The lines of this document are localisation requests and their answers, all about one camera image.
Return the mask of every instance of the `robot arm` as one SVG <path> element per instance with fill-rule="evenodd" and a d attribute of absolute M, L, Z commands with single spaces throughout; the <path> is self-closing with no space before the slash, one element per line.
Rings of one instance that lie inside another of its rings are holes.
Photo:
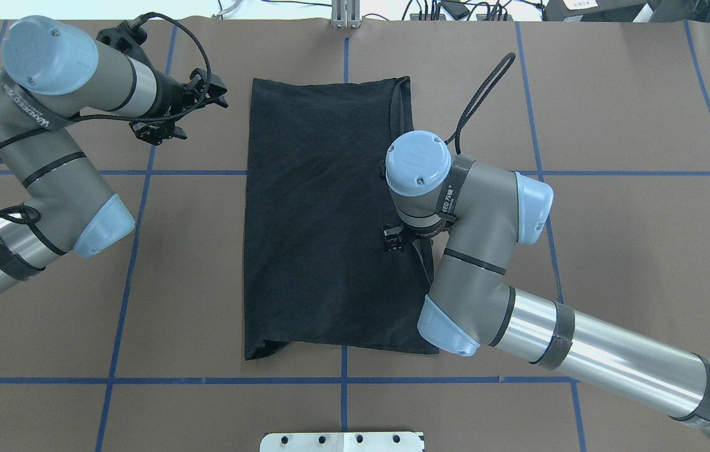
<path fill-rule="evenodd" d="M 424 131 L 397 138 L 385 165 L 403 234 L 451 228 L 419 318 L 427 341 L 464 357 L 487 343 L 640 401 L 710 438 L 708 358 L 503 282 L 516 244 L 535 243 L 544 228 L 549 186 L 463 154 L 452 160 L 443 140 Z"/>
<path fill-rule="evenodd" d="M 82 119 L 81 109 L 139 117 L 132 131 L 159 144 L 185 138 L 175 114 L 206 103 L 226 106 L 220 79 L 196 69 L 182 85 L 152 68 L 139 47 L 147 16 L 102 31 L 100 41 L 41 16 L 11 28 L 0 69 L 0 143 L 47 131 L 0 149 L 0 163 L 31 195 L 0 215 L 0 294 L 66 252 L 94 256 L 134 229 L 128 209 L 65 131 Z M 151 121 L 161 115 L 170 118 Z"/>

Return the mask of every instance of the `white mounting plate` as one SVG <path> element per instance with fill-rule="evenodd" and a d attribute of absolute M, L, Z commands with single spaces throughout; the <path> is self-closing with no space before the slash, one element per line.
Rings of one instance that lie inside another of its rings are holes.
<path fill-rule="evenodd" d="M 421 432 L 267 434 L 260 442 L 260 452 L 424 452 L 424 434 Z"/>

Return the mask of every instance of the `folded fabric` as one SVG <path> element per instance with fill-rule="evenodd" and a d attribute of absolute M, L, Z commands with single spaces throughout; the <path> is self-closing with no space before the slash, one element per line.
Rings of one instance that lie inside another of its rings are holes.
<path fill-rule="evenodd" d="M 252 83 L 244 244 L 245 358 L 304 341 L 437 353 L 416 323 L 433 268 L 384 251 L 399 219 L 377 167 L 412 130 L 410 79 Z"/>

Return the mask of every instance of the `white metal bracket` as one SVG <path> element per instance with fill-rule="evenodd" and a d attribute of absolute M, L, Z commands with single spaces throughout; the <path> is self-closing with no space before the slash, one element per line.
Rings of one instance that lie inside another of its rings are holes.
<path fill-rule="evenodd" d="M 424 452 L 421 432 L 267 434 L 260 452 Z"/>
<path fill-rule="evenodd" d="M 332 28 L 360 28 L 360 0 L 332 0 Z"/>

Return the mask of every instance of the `black cloth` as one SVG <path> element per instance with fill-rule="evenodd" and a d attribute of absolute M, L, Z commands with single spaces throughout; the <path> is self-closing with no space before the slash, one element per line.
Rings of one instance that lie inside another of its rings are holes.
<path fill-rule="evenodd" d="M 429 240 L 386 252 L 398 224 L 377 165 L 412 130 L 410 79 L 252 83 L 244 256 L 245 358 L 291 341 L 437 353 L 416 323 Z"/>

